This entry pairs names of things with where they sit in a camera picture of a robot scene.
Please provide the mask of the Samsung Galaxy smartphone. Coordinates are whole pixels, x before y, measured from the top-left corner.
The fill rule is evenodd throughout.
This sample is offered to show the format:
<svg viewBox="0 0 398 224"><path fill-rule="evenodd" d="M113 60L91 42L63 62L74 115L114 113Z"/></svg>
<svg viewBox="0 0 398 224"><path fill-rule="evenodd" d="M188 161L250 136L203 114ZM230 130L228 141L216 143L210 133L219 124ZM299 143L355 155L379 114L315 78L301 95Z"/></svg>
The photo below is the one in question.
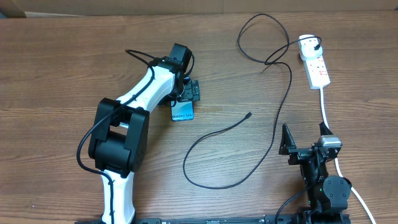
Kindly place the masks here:
<svg viewBox="0 0 398 224"><path fill-rule="evenodd" d="M193 103L191 101L170 103L173 121L187 121L194 119Z"/></svg>

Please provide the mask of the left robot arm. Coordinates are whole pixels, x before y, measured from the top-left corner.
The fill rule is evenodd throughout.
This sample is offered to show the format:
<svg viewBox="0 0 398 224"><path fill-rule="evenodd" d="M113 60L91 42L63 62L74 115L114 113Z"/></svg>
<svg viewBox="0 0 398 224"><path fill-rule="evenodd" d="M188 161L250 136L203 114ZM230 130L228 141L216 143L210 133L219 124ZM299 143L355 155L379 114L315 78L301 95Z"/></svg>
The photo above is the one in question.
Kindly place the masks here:
<svg viewBox="0 0 398 224"><path fill-rule="evenodd" d="M172 119L193 119L193 102L200 100L198 81L190 79L192 51L174 44L168 56L153 57L142 80L125 95L98 104L88 155L101 173L104 212L100 223L133 223L134 174L147 149L149 116L168 103Z"/></svg>

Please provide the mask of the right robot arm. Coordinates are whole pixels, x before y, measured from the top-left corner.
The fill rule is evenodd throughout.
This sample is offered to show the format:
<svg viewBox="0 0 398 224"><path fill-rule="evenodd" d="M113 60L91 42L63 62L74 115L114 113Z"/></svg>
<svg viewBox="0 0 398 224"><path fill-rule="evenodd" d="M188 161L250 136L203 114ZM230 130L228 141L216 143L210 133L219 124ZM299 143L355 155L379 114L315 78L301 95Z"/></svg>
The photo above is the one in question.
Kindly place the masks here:
<svg viewBox="0 0 398 224"><path fill-rule="evenodd" d="M290 165L299 165L305 189L284 202L275 215L280 222L283 208L297 197L307 194L308 207L301 207L287 223L350 223L343 211L348 208L352 183L345 177L330 175L326 163L337 158L343 144L325 123L320 123L320 137L307 148L298 148L286 124L282 125L279 154L288 155Z"/></svg>

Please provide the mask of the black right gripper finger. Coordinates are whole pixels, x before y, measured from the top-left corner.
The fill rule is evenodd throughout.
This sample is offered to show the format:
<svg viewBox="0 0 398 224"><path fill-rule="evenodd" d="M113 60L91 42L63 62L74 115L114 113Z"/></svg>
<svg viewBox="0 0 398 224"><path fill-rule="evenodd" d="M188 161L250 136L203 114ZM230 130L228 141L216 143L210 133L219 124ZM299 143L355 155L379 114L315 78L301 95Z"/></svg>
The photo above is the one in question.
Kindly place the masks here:
<svg viewBox="0 0 398 224"><path fill-rule="evenodd" d="M284 123L282 125L282 137L279 147L279 155L289 155L296 150L294 139L290 133L289 127Z"/></svg>
<svg viewBox="0 0 398 224"><path fill-rule="evenodd" d="M320 127L321 136L333 135L333 133L330 131L330 129L327 127L327 125L324 122L321 122L319 124L319 127Z"/></svg>

